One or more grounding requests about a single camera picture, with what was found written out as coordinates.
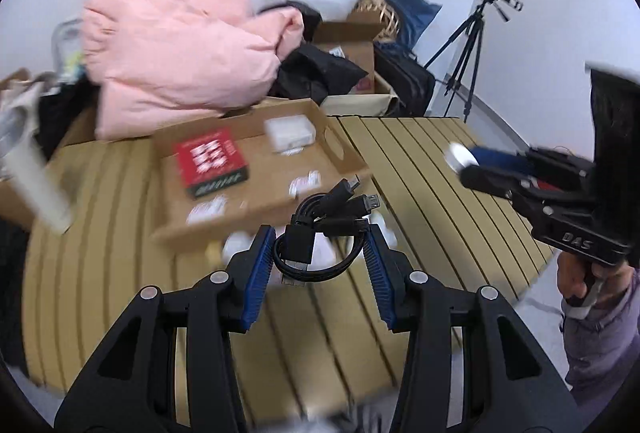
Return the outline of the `person's right hand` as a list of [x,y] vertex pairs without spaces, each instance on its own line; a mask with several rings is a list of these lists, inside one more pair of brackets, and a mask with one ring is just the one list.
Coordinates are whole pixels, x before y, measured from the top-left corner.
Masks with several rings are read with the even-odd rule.
[[[598,264],[591,265],[592,275],[603,281],[596,309],[612,309],[627,292],[634,268],[626,262],[612,268]],[[577,297],[583,299],[587,293],[586,268],[582,259],[568,252],[561,252],[558,257],[558,288],[564,299]]]

